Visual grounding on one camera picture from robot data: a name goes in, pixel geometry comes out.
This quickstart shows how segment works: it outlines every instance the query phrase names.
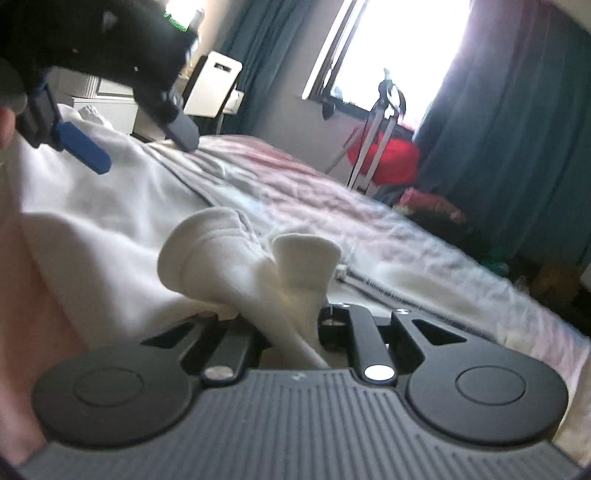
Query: bedspread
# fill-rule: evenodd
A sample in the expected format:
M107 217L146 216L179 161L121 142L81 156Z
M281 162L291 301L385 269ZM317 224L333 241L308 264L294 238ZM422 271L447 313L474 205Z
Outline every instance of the bedspread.
M509 282L384 205L347 191L255 138L203 137L197 152L185 154L167 142L142 145L84 122L69 109L63 115L111 154L111 173L97 177L67 153L34 150L21 140L2 154L23 244L29 263L38 269L40 295L60 307L60 325L65 317L73 326L65 337L72 343L65 343L58 355L40 351L38 364L50 365L79 351L76 334L94 348L145 335L203 309L223 311L167 291L156 273L168 234L209 202L244 211L262 238L276 228L305 225L334 240L345 261L375 277L391 274L394 265L401 284L405 272L411 272L456 292L480 313L471 317L482 319L481 329L562 376L571 406L556 442L580 462L591 459L590 342ZM362 302L338 286L333 294ZM19 320L33 322L38 312L31 309ZM53 328L51 322L37 326L35 338ZM2 341L6 349L5 336ZM15 418L4 411L2 388L9 382L2 379L0 427L5 418ZM19 421L29 434L24 444L32 449L42 439L30 409L25 413ZM0 429L0 453L22 460L22 452L10 450L13 439L3 435Z

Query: zipper teeth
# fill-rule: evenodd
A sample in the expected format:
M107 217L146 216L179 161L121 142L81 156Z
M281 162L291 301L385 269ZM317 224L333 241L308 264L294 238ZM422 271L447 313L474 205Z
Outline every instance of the zipper teeth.
M366 294L371 299L378 301L389 308L399 308L400 305L393 305L388 302L388 300L394 300L405 306L412 307L414 310L418 310L421 313L432 315L450 326L453 326L460 330L464 330L467 333L471 333L480 338L484 338L486 340L496 343L496 340L493 338L491 334L476 330L473 327L459 322L458 320L454 320L446 315L436 312L435 310L419 305L416 302L409 300L408 298L405 298L402 295L393 292L390 289L385 288L383 285L376 282L374 279L366 277L365 275L360 275L351 268L347 268L346 270L343 269L343 271L341 271L338 276L338 280L356 288L357 290Z

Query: bed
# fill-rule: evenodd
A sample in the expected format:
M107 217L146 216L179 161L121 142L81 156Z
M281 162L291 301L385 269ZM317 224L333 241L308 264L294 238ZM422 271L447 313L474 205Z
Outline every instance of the bed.
M256 138L203 137L184 154L169 142L142 144L95 116L62 114L111 154L113 170L97 177L67 153L23 141L0 153L0 453L14 463L44 443L29 397L52 364L202 310L234 315L168 291L156 272L170 232L211 205L242 210L263 239L306 225L368 274L396 273L417 301L430 299L408 278L454 292L440 309L562 376L570 405L554 441L578 462L591 460L591 342L509 282ZM383 313L336 283L329 299Z

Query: round joint cover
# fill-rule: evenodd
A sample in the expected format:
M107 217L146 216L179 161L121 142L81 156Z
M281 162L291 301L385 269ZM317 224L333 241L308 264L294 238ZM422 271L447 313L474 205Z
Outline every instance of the round joint cover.
M501 367L476 367L456 380L457 389L468 399L484 405L507 405L525 393L525 381Z
M192 397L176 356L124 345L58 364L35 385L33 408L53 440L109 448L147 440L172 426Z
M569 400L550 367L484 340L427 351L411 375L407 397L441 433L490 446L551 437Z

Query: teal curtain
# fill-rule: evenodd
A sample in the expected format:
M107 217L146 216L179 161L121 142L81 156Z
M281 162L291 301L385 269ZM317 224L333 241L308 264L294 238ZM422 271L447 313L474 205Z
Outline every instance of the teal curtain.
M475 0L415 143L419 184L507 253L591 261L591 35L537 0Z
M287 52L313 0L246 0L221 53L242 62L238 90L245 93L224 133L250 135Z

